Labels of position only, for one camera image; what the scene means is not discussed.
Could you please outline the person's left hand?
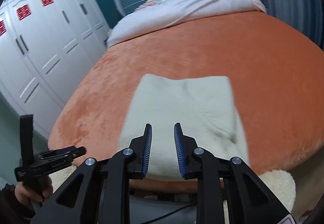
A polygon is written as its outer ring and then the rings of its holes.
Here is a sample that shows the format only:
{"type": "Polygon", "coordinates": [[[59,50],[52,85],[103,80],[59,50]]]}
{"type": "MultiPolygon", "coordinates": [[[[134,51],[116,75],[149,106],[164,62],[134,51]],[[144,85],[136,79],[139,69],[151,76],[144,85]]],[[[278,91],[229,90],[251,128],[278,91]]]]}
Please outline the person's left hand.
{"type": "Polygon", "coordinates": [[[47,186],[42,193],[36,192],[19,182],[15,187],[14,194],[18,202],[25,206],[30,206],[32,202],[45,204],[53,194],[52,180],[47,176],[47,186]]]}

